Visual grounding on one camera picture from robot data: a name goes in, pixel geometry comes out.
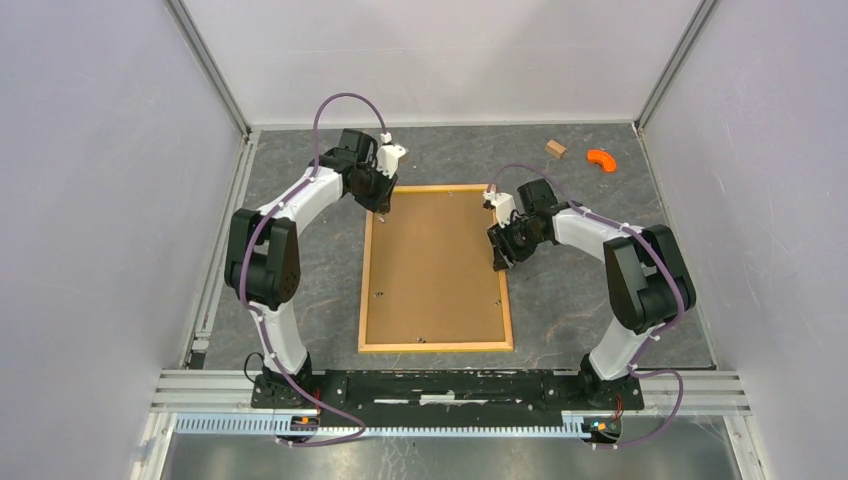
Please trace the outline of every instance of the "robotic arm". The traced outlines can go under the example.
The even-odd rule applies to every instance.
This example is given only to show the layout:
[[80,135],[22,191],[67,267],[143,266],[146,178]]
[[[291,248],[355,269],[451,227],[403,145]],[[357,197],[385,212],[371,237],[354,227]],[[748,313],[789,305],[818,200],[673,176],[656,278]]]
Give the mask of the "robotic arm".
[[291,303],[300,282],[298,235],[322,210],[347,193],[373,212],[388,213],[391,209],[398,178],[395,172],[407,150],[392,143],[389,133],[380,137],[382,145],[377,148],[371,136],[344,130],[339,146],[321,155],[317,172],[313,160],[303,177],[282,195],[256,211],[240,209],[233,215],[224,281],[238,294],[249,239],[261,219],[290,198],[259,235],[257,245],[267,243],[268,251],[251,255],[245,289],[247,300],[257,309],[251,309],[251,315],[260,330],[265,367],[272,372],[279,373],[275,356],[291,374],[297,374],[309,362]]
[[[580,365],[587,393],[602,395],[626,379],[631,359],[651,332],[675,317],[674,295],[644,247],[621,228],[590,218],[590,210],[582,206],[578,212],[568,203],[558,203],[544,179],[522,185],[518,194],[523,214],[518,213],[511,195],[484,194],[484,206],[495,210],[498,221],[487,231],[495,270],[526,260],[546,241],[579,248],[606,266],[614,318],[600,344]],[[683,297],[684,309],[692,308],[695,288],[671,230],[665,225],[629,227],[662,259]]]

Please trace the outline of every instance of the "orange arch block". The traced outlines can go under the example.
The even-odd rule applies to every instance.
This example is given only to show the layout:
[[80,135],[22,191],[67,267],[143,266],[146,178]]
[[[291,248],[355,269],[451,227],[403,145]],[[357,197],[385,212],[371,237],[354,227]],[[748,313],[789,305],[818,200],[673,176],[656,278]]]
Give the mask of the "orange arch block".
[[600,165],[601,170],[606,173],[612,173],[615,171],[615,159],[612,158],[612,155],[603,150],[589,150],[586,154],[586,159],[589,163]]

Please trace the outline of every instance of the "white wall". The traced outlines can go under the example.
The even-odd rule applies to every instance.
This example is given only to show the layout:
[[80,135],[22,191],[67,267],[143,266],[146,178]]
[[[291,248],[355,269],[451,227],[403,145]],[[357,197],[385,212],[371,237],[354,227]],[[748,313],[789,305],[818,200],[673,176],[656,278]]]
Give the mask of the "white wall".
[[239,135],[164,2],[0,3],[0,478],[127,478]]
[[[392,123],[632,120],[698,0],[187,0],[247,119],[339,91]],[[356,102],[329,124],[373,125]]]
[[720,2],[647,146],[775,478],[845,478],[848,3]]

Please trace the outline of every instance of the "floor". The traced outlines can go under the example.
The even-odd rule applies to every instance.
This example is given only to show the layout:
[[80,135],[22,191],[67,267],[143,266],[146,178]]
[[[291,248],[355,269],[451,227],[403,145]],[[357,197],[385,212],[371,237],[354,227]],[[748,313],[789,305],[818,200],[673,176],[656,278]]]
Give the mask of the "floor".
[[[658,420],[627,418],[624,435]],[[561,438],[366,438],[290,449],[260,436],[175,435],[163,479],[740,479],[721,417],[678,418],[639,447],[591,452]]]
[[[323,132],[324,149],[335,144],[339,133]],[[500,166],[522,162],[543,168],[569,188],[576,200],[602,215],[641,226],[665,219],[630,125],[422,127],[398,128],[392,133],[395,141],[410,149],[408,161],[398,172],[399,185],[487,183]],[[268,202],[303,174],[312,155],[310,138],[307,131],[260,135],[245,207]],[[545,153],[550,139],[568,147],[562,160]],[[588,149],[612,154],[618,170],[605,174],[589,165]],[[499,186],[514,192],[532,179],[529,172],[508,171]],[[544,245],[508,272],[515,351],[359,354],[364,225],[365,210],[343,198],[324,210],[299,239],[303,276],[294,298],[295,312],[316,369],[576,369],[612,318],[603,265],[571,247]],[[224,287],[204,368],[240,369],[245,356],[259,349],[250,316],[232,290]],[[679,327],[665,334],[641,362],[643,367],[711,365],[695,311],[688,312]]]

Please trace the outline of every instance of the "cork board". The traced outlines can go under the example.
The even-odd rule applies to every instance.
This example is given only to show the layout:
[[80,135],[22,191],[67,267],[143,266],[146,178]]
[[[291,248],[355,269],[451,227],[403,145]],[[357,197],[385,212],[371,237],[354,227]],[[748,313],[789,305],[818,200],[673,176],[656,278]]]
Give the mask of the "cork board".
[[511,351],[506,273],[492,269],[486,185],[397,187],[368,212],[360,352]]

